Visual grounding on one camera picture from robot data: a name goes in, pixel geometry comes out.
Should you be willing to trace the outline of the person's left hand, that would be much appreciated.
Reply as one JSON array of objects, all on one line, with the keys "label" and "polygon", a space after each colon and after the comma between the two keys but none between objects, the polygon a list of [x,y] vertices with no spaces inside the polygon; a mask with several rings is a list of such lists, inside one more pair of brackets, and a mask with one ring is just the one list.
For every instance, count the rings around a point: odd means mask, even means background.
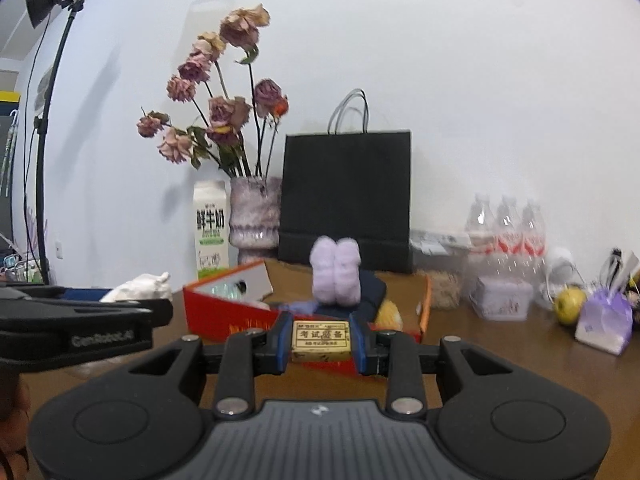
[{"label": "person's left hand", "polygon": [[26,443],[32,402],[23,378],[17,379],[10,399],[12,412],[1,421],[1,479],[24,480],[29,471]]}]

